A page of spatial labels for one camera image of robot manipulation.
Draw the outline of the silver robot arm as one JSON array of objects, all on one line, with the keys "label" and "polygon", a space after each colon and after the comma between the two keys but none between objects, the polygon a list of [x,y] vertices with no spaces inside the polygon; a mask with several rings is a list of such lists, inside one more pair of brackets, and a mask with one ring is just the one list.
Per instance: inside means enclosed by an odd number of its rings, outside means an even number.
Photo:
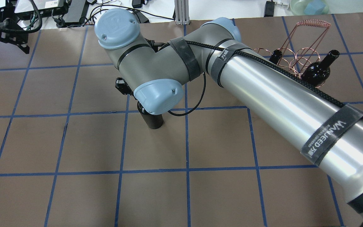
[{"label": "silver robot arm", "polygon": [[170,111],[183,97],[182,86],[208,73],[338,182],[346,203],[363,217],[363,111],[317,89],[324,80],[321,69],[337,59],[338,51],[313,64],[309,71],[318,76],[306,81],[241,43],[238,27],[224,17],[158,51],[125,9],[104,13],[95,35],[125,80],[118,89],[133,95],[148,115]]}]

